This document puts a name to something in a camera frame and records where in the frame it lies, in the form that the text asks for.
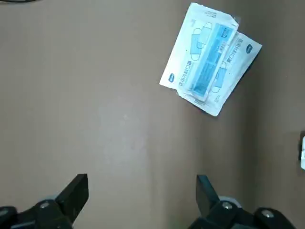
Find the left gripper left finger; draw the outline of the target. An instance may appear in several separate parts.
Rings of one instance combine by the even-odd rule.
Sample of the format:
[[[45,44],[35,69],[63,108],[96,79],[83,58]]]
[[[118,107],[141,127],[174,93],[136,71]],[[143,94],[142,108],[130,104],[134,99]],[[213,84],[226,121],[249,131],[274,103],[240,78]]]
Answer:
[[[2,229],[72,229],[89,199],[88,175],[78,174],[56,198],[45,199],[23,212],[0,208]]]

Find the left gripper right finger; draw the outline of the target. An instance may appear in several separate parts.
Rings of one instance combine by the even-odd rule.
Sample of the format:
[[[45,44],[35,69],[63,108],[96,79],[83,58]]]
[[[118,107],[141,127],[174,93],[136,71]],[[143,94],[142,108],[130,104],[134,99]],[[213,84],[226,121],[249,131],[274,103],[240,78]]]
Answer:
[[[278,210],[258,208],[250,213],[230,198],[221,199],[206,175],[196,177],[196,203],[201,216],[190,229],[293,229]]]

